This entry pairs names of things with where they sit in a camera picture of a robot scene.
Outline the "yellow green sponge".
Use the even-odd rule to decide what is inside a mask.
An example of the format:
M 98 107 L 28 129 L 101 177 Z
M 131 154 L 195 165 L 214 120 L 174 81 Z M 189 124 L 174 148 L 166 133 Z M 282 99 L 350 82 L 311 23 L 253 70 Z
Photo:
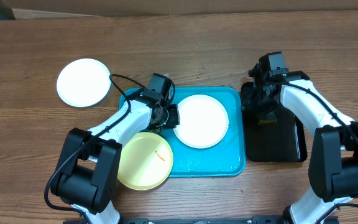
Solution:
M 259 117 L 260 124 L 276 124 L 277 123 L 277 117 L 273 111 L 270 113 L 266 113 L 266 114 L 260 114 L 260 115 L 258 115 L 258 117 Z

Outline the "cream white plate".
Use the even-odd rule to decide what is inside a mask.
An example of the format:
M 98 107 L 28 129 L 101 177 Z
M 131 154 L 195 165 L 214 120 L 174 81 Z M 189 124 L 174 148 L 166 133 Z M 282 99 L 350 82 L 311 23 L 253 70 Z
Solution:
M 81 58 L 66 65 L 57 78 L 57 93 L 66 104 L 86 108 L 99 103 L 111 87 L 110 71 L 102 62 Z

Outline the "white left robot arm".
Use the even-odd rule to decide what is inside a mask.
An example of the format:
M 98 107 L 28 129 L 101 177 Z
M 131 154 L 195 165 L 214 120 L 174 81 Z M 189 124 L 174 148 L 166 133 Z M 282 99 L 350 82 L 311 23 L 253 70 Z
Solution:
M 74 128 L 66 136 L 57 167 L 45 187 L 79 213 L 83 223 L 119 223 L 111 196 L 116 188 L 122 148 L 145 129 L 179 124 L 176 104 L 133 94 L 104 123 L 88 131 Z

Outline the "white plate with ketchup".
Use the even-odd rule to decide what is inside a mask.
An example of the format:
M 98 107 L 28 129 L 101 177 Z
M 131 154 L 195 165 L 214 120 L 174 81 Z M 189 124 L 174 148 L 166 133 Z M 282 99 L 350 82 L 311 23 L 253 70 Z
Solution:
M 179 125 L 173 130 L 185 145 L 206 149 L 223 140 L 229 127 L 226 109 L 208 95 L 192 95 L 178 104 Z

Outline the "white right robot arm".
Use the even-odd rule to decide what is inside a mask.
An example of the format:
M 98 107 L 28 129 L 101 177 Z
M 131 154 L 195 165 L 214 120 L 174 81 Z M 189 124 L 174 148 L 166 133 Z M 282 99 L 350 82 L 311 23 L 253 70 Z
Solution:
M 241 88 L 247 158 L 309 161 L 310 187 L 280 223 L 329 223 L 358 198 L 358 121 L 323 98 L 301 72 L 250 71 Z

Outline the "yellow plate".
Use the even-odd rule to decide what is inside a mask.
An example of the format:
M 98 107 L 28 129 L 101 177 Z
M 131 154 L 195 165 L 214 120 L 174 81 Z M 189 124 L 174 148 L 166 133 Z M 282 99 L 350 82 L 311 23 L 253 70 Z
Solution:
M 165 182 L 173 167 L 173 151 L 158 134 L 137 133 L 122 149 L 118 180 L 133 190 L 150 190 Z

